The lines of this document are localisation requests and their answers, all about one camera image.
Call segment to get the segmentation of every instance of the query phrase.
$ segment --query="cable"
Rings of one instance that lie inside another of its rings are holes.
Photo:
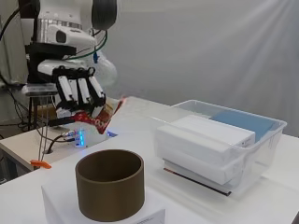
[[[45,135],[41,134],[41,132],[40,132],[38,129],[36,129],[36,131],[39,133],[39,135],[40,135],[41,137],[43,137],[43,138],[45,138],[45,139],[47,139],[47,140],[49,140],[49,141],[54,141],[53,139],[48,138],[48,137],[46,137]],[[67,142],[67,141],[56,141],[56,142],[57,142],[57,143],[65,143],[65,142]]]
[[[50,143],[50,146],[49,146],[47,152],[45,153],[45,151],[44,151],[43,156],[41,157],[41,161],[44,160],[44,156],[45,156],[45,154],[50,154],[50,153],[52,152],[52,147],[54,146],[55,143],[58,143],[58,142],[59,142],[58,139],[60,139],[60,138],[63,138],[63,136],[62,136],[62,135],[59,135],[59,136],[55,137],[55,138],[52,140],[52,142]],[[71,139],[65,140],[65,142],[74,142],[74,141],[75,141],[75,138],[71,138]]]
[[[93,36],[96,36],[96,35],[98,35],[100,33],[101,33],[101,30],[97,31],[95,34],[93,34]]]
[[[13,20],[13,18],[19,13],[19,12],[22,12],[26,7],[29,7],[31,5],[31,3],[27,3],[25,5],[23,5],[22,7],[18,7],[10,16],[9,18],[7,19],[4,27],[2,28],[2,31],[0,33],[0,41],[4,35],[4,32],[6,31],[7,27],[9,26],[10,22]]]
[[[50,146],[49,146],[49,148],[48,148],[47,154],[50,154],[50,153],[51,153],[51,149],[52,149],[54,143],[57,142],[57,140],[58,140],[58,139],[61,139],[61,138],[63,138],[63,136],[62,136],[62,135],[59,135],[59,136],[57,136],[57,137],[55,137],[55,138],[53,139],[53,141],[50,143]]]
[[[97,49],[95,49],[93,52],[90,52],[90,53],[87,53],[87,54],[84,54],[84,55],[81,55],[81,56],[78,56],[78,57],[67,58],[66,60],[75,60],[75,59],[86,58],[86,57],[94,54],[95,52],[99,51],[100,49],[102,49],[103,46],[106,44],[107,40],[108,40],[108,32],[105,31],[105,39],[104,39],[104,42],[100,45],[100,47],[98,47]]]
[[[105,38],[106,38],[106,36],[104,35],[103,38],[101,39],[101,41],[97,45],[95,45],[95,47],[98,47],[99,45],[101,45],[103,43],[103,41],[105,40]],[[89,50],[89,49],[91,49],[91,48],[80,50],[76,53],[76,55],[79,55],[80,53],[82,53],[86,50]],[[74,58],[72,58],[72,56],[69,56],[68,58],[66,58],[66,60],[71,60],[71,59],[74,59]]]

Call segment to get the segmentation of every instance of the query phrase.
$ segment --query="cardboard tube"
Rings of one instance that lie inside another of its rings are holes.
[[[144,162],[131,151],[111,149],[83,158],[76,179],[79,209],[95,221],[126,219],[145,201]]]

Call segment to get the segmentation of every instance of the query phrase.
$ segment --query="white block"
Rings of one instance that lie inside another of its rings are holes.
[[[248,147],[255,143],[255,132],[195,115],[178,119],[171,124],[233,146]]]
[[[159,148],[173,148],[197,160],[222,167],[242,153],[239,147],[254,144],[255,133],[210,119],[187,116],[158,128],[155,141]]]
[[[157,156],[163,158],[167,161],[171,161],[174,164],[177,164],[181,167],[184,167],[190,171],[195,172],[211,181],[214,181],[220,185],[223,185],[233,179],[238,175],[244,165],[243,157],[237,158],[227,165],[218,167],[211,164],[208,164],[205,161],[198,160],[195,158],[192,153],[187,153],[186,150],[182,151],[177,148],[186,147],[187,143],[180,142],[178,140],[169,139],[167,141],[164,139],[156,138],[156,151]]]
[[[95,224],[79,211],[76,180],[66,176],[64,180],[54,180],[42,186],[45,212],[49,224]],[[146,190],[146,201],[138,213],[125,220],[111,224],[164,224],[164,204]]]

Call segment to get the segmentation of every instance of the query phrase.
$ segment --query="plastic bin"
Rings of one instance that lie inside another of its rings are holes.
[[[260,135],[258,140],[251,146],[241,147],[233,146],[214,139],[213,137],[205,136],[172,124],[172,122],[189,115],[206,119],[219,119],[223,117],[222,115],[227,116],[227,114],[233,114],[236,118],[240,119],[241,122],[242,118],[249,120],[248,130],[250,131],[252,131],[252,123],[255,121],[259,124],[270,123],[271,126],[266,130],[262,125],[263,127],[256,131],[256,133]],[[271,165],[279,138],[287,125],[287,123],[282,120],[270,119],[195,100],[171,106],[164,111],[160,111],[159,114],[153,118],[161,122],[161,126],[155,132],[157,156],[166,162],[180,167],[181,169],[179,169],[185,174],[189,173],[188,178],[192,176],[192,179],[204,182],[206,185],[221,191],[238,191],[247,188],[256,181]],[[194,139],[199,139],[198,141],[202,139],[205,142],[208,141],[213,142],[213,144],[223,145],[234,152],[232,154],[234,157],[222,166],[216,166],[206,161],[201,161],[184,147],[183,144],[180,147],[174,147],[176,142],[172,138],[161,136],[161,128],[173,130],[178,135],[192,135]]]

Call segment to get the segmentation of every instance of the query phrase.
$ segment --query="white robot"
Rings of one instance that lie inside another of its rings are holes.
[[[95,70],[65,57],[72,59],[82,48],[93,51],[96,39],[85,30],[110,28],[117,18],[117,0],[32,0],[31,6],[36,17],[28,48],[28,85],[54,83],[61,99],[58,109],[83,110],[95,118],[106,103]]]

